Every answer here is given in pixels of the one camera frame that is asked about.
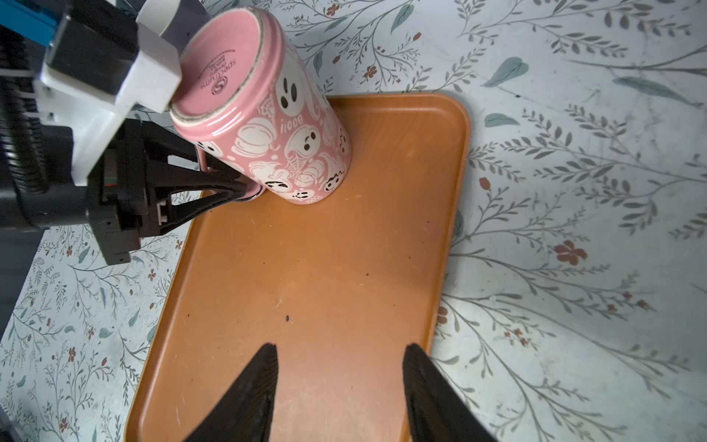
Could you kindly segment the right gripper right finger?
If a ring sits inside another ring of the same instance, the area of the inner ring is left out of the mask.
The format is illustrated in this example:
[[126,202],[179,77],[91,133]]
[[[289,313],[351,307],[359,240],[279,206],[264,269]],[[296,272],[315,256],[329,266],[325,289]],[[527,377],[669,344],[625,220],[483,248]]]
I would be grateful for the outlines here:
[[495,440],[418,344],[406,347],[402,373],[412,441]]

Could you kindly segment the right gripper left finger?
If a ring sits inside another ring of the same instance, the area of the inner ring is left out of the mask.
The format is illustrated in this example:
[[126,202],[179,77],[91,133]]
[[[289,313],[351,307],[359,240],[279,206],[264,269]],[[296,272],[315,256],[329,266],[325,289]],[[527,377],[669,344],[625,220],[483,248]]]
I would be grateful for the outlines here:
[[264,344],[228,388],[188,441],[256,441],[270,439],[278,381],[274,344]]

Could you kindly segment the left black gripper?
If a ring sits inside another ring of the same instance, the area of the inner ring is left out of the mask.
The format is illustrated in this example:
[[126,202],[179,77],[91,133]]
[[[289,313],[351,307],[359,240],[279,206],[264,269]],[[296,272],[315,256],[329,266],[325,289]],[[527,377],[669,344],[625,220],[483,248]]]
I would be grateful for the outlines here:
[[[246,195],[247,184],[230,167],[194,171],[169,157],[198,161],[193,143],[152,122],[123,122],[88,178],[88,224],[107,265],[131,261],[141,240],[171,232]],[[182,204],[156,200],[155,188],[222,191]]]

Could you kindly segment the pink ghost pattern mug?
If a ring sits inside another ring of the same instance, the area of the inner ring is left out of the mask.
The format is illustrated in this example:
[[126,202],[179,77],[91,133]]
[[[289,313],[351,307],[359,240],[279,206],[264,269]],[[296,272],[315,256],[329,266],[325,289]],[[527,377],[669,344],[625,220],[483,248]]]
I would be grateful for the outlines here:
[[351,138],[273,14],[241,7],[212,18],[180,69],[169,114],[206,154],[293,204],[344,182]]

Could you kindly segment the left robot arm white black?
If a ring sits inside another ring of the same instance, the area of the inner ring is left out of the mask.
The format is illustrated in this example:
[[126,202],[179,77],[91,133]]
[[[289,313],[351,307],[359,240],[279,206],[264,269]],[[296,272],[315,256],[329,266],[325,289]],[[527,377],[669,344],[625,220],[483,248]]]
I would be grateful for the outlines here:
[[164,112],[197,1],[1,5],[1,227],[87,224],[109,265],[144,238],[243,199],[246,179],[135,109]]

